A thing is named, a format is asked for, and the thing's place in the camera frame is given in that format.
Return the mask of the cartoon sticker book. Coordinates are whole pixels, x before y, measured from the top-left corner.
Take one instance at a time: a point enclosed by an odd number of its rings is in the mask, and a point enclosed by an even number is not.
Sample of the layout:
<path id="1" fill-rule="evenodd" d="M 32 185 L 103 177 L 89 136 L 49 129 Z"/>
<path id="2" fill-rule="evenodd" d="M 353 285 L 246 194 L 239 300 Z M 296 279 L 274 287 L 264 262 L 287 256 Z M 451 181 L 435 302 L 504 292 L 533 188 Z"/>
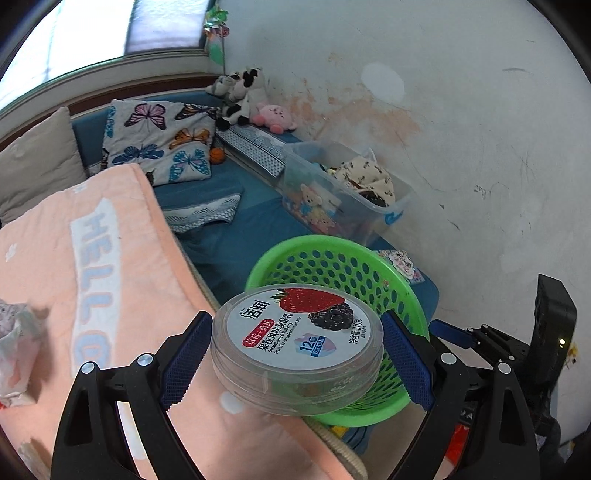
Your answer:
<path id="1" fill-rule="evenodd" d="M 422 272 L 415 266 L 413 260 L 406 251 L 388 249 L 378 250 L 377 253 L 383 259 L 390 262 L 394 266 L 394 269 L 396 269 L 410 285 L 417 285 L 425 282 Z"/>

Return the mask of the clear plastic storage box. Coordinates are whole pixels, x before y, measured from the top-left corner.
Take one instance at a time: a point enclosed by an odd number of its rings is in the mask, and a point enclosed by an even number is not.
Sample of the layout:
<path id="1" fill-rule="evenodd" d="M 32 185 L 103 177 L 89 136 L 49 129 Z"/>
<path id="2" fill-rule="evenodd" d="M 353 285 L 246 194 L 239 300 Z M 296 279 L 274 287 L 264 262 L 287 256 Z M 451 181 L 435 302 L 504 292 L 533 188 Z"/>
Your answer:
<path id="1" fill-rule="evenodd" d="M 332 141 L 290 143 L 283 147 L 283 207 L 312 232 L 369 245 L 404 214 L 411 187 L 381 166 L 370 149 L 362 154 Z M 329 170 L 362 156 L 392 177 L 396 202 L 379 207 L 335 180 Z"/>

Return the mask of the beige cushion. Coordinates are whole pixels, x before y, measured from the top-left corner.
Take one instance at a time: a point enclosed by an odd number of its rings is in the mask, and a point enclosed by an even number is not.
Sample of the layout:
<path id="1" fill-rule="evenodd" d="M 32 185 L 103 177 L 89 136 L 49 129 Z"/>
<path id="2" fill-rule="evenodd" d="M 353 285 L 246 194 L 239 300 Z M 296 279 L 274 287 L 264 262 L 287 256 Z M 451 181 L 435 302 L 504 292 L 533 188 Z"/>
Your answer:
<path id="1" fill-rule="evenodd" d="M 61 107 L 1 152 L 1 224 L 86 179 L 70 111 Z"/>

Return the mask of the butterfly pillow right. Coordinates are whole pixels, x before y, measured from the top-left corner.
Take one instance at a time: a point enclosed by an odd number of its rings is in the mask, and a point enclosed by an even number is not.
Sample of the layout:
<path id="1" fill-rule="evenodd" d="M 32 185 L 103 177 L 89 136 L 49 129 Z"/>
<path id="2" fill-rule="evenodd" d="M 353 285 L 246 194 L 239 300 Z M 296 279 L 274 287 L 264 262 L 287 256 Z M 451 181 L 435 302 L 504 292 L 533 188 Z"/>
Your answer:
<path id="1" fill-rule="evenodd" d="M 102 143 L 108 168 L 137 164 L 153 186 L 211 177 L 217 107 L 164 100 L 113 100 Z"/>

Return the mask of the pink plush toy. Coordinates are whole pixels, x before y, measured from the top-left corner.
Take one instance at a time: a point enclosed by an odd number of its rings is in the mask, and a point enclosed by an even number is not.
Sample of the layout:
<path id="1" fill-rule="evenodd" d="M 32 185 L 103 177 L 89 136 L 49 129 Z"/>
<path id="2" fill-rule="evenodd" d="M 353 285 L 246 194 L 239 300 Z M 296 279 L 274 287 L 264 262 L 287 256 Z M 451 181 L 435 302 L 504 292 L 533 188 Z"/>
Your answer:
<path id="1" fill-rule="evenodd" d="M 259 103 L 256 115 L 250 121 L 256 126 L 266 127 L 276 135 L 297 129 L 297 123 L 290 110 L 280 105 Z"/>

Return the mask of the grey patterned folded cloth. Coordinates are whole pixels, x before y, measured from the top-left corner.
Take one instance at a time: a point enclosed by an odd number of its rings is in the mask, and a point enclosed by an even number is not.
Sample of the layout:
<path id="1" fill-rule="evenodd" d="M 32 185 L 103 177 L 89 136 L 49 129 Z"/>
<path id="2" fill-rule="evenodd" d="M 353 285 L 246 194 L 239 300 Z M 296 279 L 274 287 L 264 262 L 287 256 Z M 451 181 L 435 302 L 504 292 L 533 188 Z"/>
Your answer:
<path id="1" fill-rule="evenodd" d="M 283 174 L 284 158 L 286 158 L 283 146 L 298 142 L 294 134 L 276 135 L 251 125 L 232 125 L 226 131 L 217 130 L 216 134 L 221 142 L 259 166 L 273 179 Z"/>

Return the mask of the grey white folded towel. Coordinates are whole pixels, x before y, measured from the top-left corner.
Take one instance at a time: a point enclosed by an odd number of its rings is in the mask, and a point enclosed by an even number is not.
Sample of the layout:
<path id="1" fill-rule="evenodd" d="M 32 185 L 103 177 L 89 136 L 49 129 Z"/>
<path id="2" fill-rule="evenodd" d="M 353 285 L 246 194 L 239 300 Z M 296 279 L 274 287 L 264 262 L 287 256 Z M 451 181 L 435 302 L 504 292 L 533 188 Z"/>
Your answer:
<path id="1" fill-rule="evenodd" d="M 242 195 L 235 193 L 183 208 L 163 210 L 163 216 L 174 233 L 185 233 L 211 223 L 230 224 Z"/>

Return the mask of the window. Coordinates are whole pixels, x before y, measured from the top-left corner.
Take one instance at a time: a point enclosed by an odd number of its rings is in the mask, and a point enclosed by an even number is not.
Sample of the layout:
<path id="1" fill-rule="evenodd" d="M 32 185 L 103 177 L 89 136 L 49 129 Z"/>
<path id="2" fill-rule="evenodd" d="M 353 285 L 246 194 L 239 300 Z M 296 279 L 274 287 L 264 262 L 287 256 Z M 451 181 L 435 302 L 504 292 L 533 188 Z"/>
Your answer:
<path id="1" fill-rule="evenodd" d="M 108 84 L 204 71 L 212 1 L 49 1 L 1 70 L 1 107 L 43 84 L 104 69 Z"/>

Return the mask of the colourful pinwheel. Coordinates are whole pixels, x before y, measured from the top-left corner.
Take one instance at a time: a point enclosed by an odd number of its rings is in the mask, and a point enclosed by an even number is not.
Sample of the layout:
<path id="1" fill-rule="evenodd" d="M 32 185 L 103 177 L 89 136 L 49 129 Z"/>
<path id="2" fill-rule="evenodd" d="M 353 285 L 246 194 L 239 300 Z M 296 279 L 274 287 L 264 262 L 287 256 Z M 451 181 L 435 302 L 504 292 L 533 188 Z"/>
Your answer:
<path id="1" fill-rule="evenodd" d="M 205 51 L 217 71 L 226 74 L 225 38 L 229 35 L 228 11 L 214 1 L 204 16 Z"/>

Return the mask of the pink hello table blanket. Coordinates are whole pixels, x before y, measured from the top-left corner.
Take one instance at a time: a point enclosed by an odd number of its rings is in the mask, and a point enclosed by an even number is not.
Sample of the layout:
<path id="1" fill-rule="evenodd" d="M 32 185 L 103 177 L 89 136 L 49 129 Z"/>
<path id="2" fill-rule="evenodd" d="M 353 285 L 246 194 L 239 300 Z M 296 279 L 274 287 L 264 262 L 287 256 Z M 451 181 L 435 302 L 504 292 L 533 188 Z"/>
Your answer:
<path id="1" fill-rule="evenodd" d="M 153 190 L 119 166 L 57 192 L 1 230 L 1 297 L 25 303 L 45 335 L 34 403 L 1 412 L 14 447 L 49 462 L 81 365 L 126 366 L 214 306 L 201 291 Z M 209 479 L 363 479 L 361 459 L 329 429 L 245 406 L 204 359 L 170 420 Z"/>

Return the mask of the patterned cloth in box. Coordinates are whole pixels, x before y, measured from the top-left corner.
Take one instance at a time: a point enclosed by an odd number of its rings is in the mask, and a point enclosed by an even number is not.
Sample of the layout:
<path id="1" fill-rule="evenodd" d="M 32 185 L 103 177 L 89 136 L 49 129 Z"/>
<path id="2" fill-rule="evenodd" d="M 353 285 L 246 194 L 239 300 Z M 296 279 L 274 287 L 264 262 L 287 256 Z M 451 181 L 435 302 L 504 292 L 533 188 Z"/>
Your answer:
<path id="1" fill-rule="evenodd" d="M 356 156 L 329 173 L 376 206 L 389 207 L 396 202 L 392 177 L 374 160 Z"/>

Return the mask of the clear berry yogurt container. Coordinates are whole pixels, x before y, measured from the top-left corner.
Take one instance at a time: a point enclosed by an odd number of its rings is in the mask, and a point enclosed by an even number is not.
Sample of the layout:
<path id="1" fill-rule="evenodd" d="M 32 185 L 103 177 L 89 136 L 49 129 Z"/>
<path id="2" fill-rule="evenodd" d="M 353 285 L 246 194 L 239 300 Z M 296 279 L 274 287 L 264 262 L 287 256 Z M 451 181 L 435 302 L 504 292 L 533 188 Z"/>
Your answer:
<path id="1" fill-rule="evenodd" d="M 329 414 L 362 398 L 384 355 L 378 315 L 328 287 L 280 284 L 243 292 L 213 318 L 211 358 L 224 387 L 267 413 Z"/>

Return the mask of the green plastic mesh basket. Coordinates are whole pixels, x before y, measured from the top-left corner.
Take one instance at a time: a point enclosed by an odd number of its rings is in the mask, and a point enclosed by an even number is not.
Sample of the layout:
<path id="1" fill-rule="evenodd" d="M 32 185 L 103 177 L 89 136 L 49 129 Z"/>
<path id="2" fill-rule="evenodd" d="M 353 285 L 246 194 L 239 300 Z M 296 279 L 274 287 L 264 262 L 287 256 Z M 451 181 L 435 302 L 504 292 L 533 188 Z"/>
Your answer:
<path id="1" fill-rule="evenodd" d="M 425 338 L 428 319 L 407 280 L 392 263 L 363 245 L 327 235 L 297 236 L 267 250 L 250 270 L 245 288 L 300 283 L 353 295 L 381 315 L 393 310 L 409 332 Z M 411 402 L 389 356 L 372 388 L 341 410 L 318 415 L 334 426 L 366 427 L 387 420 Z"/>

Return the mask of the black white cow plush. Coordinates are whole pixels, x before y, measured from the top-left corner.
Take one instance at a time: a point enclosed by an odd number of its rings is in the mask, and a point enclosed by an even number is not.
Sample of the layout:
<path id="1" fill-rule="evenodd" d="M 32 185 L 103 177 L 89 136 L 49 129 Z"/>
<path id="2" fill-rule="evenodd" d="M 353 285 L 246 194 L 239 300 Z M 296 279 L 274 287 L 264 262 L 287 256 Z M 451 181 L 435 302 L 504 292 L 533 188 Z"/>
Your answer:
<path id="1" fill-rule="evenodd" d="M 266 102 L 266 79 L 263 70 L 250 68 L 242 73 L 219 76 L 205 92 L 223 101 L 215 125 L 219 131 L 228 131 L 232 125 L 249 125 L 256 116 L 256 106 Z"/>

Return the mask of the clear plastic wrapper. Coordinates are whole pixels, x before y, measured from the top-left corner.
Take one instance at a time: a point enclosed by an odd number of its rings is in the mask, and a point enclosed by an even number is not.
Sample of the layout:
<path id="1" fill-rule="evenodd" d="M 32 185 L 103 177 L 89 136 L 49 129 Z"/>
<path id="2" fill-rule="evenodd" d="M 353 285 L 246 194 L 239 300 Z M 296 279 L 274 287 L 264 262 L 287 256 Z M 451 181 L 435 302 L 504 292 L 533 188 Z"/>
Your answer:
<path id="1" fill-rule="evenodd" d="M 28 393 L 45 325 L 25 303 L 1 301 L 1 406 L 34 403 Z"/>

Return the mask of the small orange ball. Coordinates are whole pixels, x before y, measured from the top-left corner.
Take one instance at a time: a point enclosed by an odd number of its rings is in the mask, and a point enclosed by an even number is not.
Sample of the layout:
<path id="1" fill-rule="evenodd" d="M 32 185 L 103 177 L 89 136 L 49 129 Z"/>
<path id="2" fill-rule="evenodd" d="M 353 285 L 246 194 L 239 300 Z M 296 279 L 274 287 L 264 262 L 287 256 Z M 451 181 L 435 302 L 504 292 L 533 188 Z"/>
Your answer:
<path id="1" fill-rule="evenodd" d="M 209 162 L 211 165 L 221 165 L 225 161 L 225 151 L 221 147 L 209 150 Z"/>

